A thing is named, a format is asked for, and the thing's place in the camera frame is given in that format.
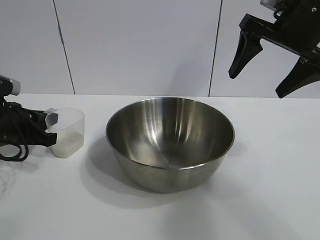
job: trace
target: white powder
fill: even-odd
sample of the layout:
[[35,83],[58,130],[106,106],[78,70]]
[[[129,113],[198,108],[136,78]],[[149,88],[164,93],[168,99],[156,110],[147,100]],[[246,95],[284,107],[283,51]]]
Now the white powder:
[[56,144],[51,147],[54,155],[66,159],[82,148],[84,136],[79,132],[69,132],[63,135],[58,134]]

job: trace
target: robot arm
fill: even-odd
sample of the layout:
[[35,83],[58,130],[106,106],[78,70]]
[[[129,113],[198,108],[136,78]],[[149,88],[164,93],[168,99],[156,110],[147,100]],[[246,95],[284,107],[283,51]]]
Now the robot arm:
[[320,0],[261,0],[261,4],[274,11],[276,21],[271,23],[245,15],[240,23],[240,39],[230,77],[236,78],[263,50],[260,40],[265,39],[300,56],[276,89],[280,98],[320,81]]
[[[19,153],[12,157],[0,154],[0,160],[21,162],[28,157],[28,145],[49,147],[57,141],[56,133],[45,132],[47,114],[44,111],[25,109],[19,103],[6,102],[5,96],[17,96],[19,93],[20,82],[0,75],[0,147],[13,145],[19,149]],[[23,157],[21,145],[25,148]]]

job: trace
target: bowl rim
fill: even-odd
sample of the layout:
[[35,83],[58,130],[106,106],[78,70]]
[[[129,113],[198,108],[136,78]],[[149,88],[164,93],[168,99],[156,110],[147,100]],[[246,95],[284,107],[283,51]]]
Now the bowl rim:
[[[197,164],[197,165],[192,165],[192,166],[186,166],[186,167],[179,167],[179,168],[168,168],[168,167],[160,167],[160,166],[152,166],[152,165],[148,165],[148,164],[144,164],[144,163],[141,163],[141,162],[138,162],[138,161],[135,161],[135,160],[132,160],[131,158],[128,158],[127,156],[123,155],[121,152],[119,152],[110,142],[110,139],[109,139],[109,136],[108,136],[108,128],[109,128],[109,125],[110,125],[110,122],[111,120],[119,113],[121,112],[122,110],[132,106],[132,105],[135,105],[135,104],[139,104],[139,103],[143,103],[143,102],[146,102],[146,101],[151,101],[151,100],[158,100],[158,99],[181,99],[181,100],[187,100],[187,101],[192,101],[192,102],[196,102],[196,103],[199,103],[199,104],[203,104],[203,105],[206,105],[216,111],[218,111],[220,114],[222,114],[222,116],[228,121],[228,123],[230,124],[231,126],[231,129],[232,129],[232,140],[231,140],[231,143],[229,145],[229,147],[223,152],[221,153],[220,155],[218,155],[217,157],[215,157],[214,159],[211,159],[210,161],[207,161],[207,162],[204,162],[204,163],[201,163],[201,164]],[[122,108],[120,108],[118,111],[116,111],[108,120],[107,124],[106,124],[106,127],[105,127],[105,136],[106,136],[106,140],[108,142],[108,144],[110,145],[110,147],[112,148],[113,151],[116,151],[117,154],[119,154],[120,156],[122,156],[123,158],[125,158],[126,160],[130,161],[130,162],[133,162],[135,164],[138,164],[138,165],[141,165],[141,166],[144,166],[144,167],[148,167],[148,168],[153,168],[153,169],[159,169],[159,170],[189,170],[189,169],[195,169],[195,168],[199,168],[199,167],[202,167],[202,166],[205,166],[205,165],[208,165],[216,160],[219,160],[220,158],[224,157],[227,152],[229,152],[229,150],[232,148],[232,146],[234,145],[234,142],[235,142],[235,138],[236,138],[236,131],[235,131],[235,128],[232,124],[232,122],[230,121],[230,119],[223,113],[221,112],[220,110],[216,109],[215,107],[209,105],[209,104],[206,104],[204,102],[201,102],[201,101],[197,101],[197,100],[193,100],[193,99],[189,99],[189,98],[185,98],[185,97],[172,97],[172,96],[168,96],[168,97],[152,97],[152,98],[147,98],[147,99],[143,99],[143,100],[138,100],[138,101],[135,101],[133,103],[130,103]]]

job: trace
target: black cable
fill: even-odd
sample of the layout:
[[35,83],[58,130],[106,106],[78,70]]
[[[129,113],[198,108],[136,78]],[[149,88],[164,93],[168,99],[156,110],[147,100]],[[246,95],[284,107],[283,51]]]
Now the black cable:
[[[5,144],[5,145],[12,145],[12,146],[15,146],[19,149],[19,153],[17,153],[16,155],[14,156],[10,156],[10,157],[7,157],[7,156],[3,156],[1,153],[0,153],[0,160],[4,160],[4,161],[7,161],[7,162],[22,162],[24,160],[27,159],[27,157],[29,156],[29,147],[28,147],[28,144],[20,130],[20,128],[17,126],[16,122],[13,121],[13,118],[12,118],[12,115],[11,115],[11,107],[8,105],[8,103],[6,102],[6,100],[2,100],[3,101],[3,106],[6,108],[7,110],[7,113],[8,113],[8,116],[9,116],[9,119],[13,125],[13,127],[15,128],[16,132],[18,133],[18,136],[20,137],[22,143],[23,143],[23,146],[24,146],[24,156],[21,157],[22,155],[22,148],[19,144],[16,144],[15,142],[12,142],[12,141],[9,141],[9,140],[1,140],[0,143],[2,144]],[[19,110],[17,110],[17,113],[18,115],[20,116],[21,119],[23,119],[21,113],[19,112]]]

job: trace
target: panel seam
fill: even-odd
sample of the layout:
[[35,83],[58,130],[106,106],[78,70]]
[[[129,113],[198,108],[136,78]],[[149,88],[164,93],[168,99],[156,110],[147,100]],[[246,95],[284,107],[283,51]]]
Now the panel seam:
[[59,22],[58,11],[57,11],[55,0],[52,0],[52,2],[53,2],[55,17],[56,17],[56,22],[57,22],[57,25],[58,25],[58,31],[59,31],[59,34],[60,34],[60,40],[61,40],[61,43],[62,43],[62,46],[63,46],[64,57],[65,57],[66,65],[67,65],[69,76],[70,76],[70,80],[71,80],[72,90],[73,90],[73,94],[75,95],[76,94],[75,85],[74,85],[74,81],[73,81],[71,70],[70,70],[69,60],[68,60],[67,51],[66,51],[66,47],[65,47],[65,42],[64,42],[63,35],[62,35],[61,25],[60,25],[60,22]]
[[220,2],[219,19],[218,19],[218,26],[217,26],[217,29],[216,29],[216,36],[215,36],[215,43],[214,43],[214,51],[213,51],[212,69],[211,69],[208,97],[210,97],[210,94],[211,94],[211,87],[212,87],[212,81],[213,81],[213,76],[214,76],[214,67],[215,67],[215,60],[216,60],[216,52],[217,52],[217,44],[218,44],[218,37],[219,37],[219,29],[220,29],[220,21],[221,21],[221,13],[222,13],[223,1],[224,0],[221,0],[221,2]]

